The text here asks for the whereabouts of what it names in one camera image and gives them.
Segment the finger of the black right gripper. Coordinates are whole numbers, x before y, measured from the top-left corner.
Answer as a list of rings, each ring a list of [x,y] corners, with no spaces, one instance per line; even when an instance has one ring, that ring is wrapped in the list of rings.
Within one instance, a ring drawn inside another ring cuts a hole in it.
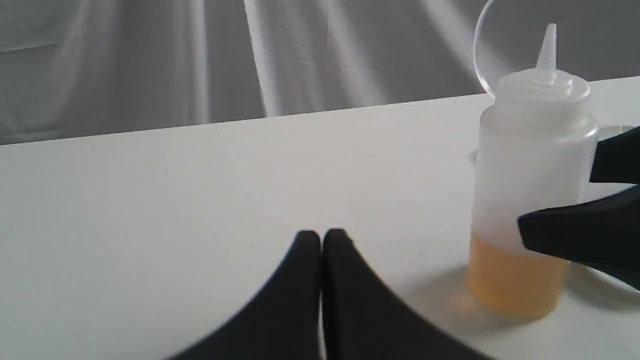
[[[639,289],[638,185],[591,202],[521,215],[518,228],[526,249],[584,265]]]
[[[590,171],[591,183],[640,184],[640,128],[598,141]]]

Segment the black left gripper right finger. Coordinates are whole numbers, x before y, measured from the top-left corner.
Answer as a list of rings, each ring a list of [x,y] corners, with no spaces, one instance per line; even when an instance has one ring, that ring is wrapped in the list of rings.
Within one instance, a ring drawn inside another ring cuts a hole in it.
[[[323,337],[328,360],[486,359],[407,306],[342,228],[323,238]]]

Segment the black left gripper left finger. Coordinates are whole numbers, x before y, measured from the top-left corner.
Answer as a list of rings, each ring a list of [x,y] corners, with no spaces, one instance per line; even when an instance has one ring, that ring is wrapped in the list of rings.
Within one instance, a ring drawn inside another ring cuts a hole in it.
[[[175,360],[318,360],[322,242],[299,231],[260,291]]]

